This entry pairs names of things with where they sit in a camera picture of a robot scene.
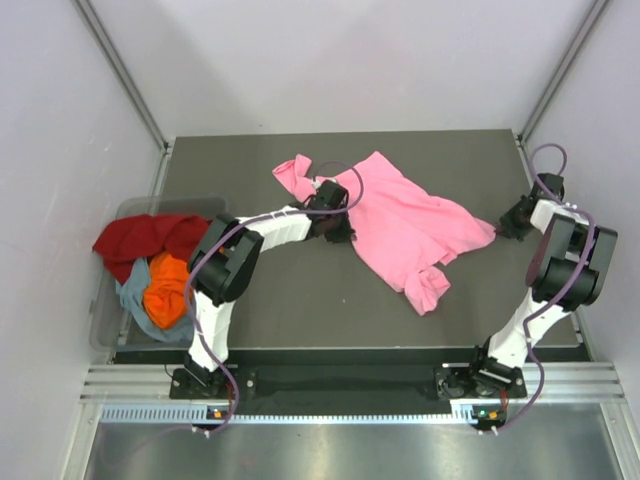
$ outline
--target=blue cloth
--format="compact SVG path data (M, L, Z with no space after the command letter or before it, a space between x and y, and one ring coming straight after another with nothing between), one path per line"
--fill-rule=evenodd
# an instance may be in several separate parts
M138 326L160 342L180 342L193 340L193 322L185 315L170 329L163 330L151 321L147 315L142 296L146 288L151 284L151 271L144 258L138 258L131 270L131 275L124 285L116 280L116 293L120 296L120 305L131 312Z

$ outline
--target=pink shirt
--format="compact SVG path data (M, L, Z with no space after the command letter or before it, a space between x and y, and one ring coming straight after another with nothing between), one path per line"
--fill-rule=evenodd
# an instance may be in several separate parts
M311 159L297 155L273 170L296 199L315 193L305 174ZM457 203L433 197L405 178L381 153L355 165L364 179L365 193L349 210L356 231L353 246L360 258L397 292L404 294L420 315L436 308L450 286L433 265L444 265L459 254L485 247L495 238L490 224L474 218ZM360 184L348 170L336 180L349 190L351 201Z

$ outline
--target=red cloth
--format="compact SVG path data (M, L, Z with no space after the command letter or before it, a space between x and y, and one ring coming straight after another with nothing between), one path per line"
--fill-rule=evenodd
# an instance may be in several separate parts
M137 215L114 220L93 245L104 266L124 284L137 258L152 257L163 250L188 262L209 223L197 215Z

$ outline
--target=orange cloth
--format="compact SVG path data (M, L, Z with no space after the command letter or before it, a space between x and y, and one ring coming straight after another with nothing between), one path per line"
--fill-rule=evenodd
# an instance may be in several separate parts
M189 272L187 262L162 252L149 262L151 284L144 291L142 301L149 318L158 327L173 327L185 313L184 286Z

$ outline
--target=pile of clothes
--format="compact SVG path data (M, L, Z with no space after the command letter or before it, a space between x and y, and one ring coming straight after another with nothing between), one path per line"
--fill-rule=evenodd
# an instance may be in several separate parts
M137 215L111 222L93 245L115 278L120 304L160 342L193 339L187 262L209 224L197 215Z

